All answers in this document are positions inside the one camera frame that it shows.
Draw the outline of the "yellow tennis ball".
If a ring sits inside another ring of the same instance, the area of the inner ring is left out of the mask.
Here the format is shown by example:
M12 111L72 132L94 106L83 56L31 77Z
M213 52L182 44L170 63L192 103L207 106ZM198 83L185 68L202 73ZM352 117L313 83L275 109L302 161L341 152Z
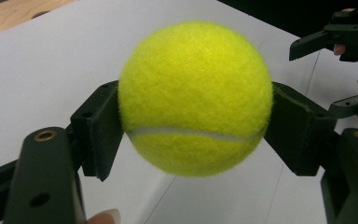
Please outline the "yellow tennis ball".
M188 21L144 39L118 84L125 133L160 170L217 175L249 156L267 129L272 81L242 35Z

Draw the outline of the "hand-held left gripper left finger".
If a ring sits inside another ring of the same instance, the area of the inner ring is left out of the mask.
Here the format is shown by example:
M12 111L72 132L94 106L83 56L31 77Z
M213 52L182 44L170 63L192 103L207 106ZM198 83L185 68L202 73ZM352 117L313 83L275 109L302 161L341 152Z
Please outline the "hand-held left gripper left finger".
M75 139L85 151L84 175L104 181L124 133L118 112L118 81L97 88L70 120Z

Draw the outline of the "wooden table edge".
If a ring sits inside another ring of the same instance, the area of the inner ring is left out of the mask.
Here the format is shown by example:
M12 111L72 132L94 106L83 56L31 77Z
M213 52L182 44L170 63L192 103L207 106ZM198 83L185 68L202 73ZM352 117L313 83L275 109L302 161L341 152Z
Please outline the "wooden table edge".
M0 3L0 33L75 0L5 0Z

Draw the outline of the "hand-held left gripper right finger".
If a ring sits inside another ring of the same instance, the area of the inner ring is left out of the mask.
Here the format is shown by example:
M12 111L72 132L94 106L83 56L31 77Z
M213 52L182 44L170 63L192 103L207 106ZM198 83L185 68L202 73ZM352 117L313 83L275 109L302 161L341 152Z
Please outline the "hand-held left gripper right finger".
M305 95L273 83L273 107L265 139L298 176L315 176L323 143L334 135L337 119Z

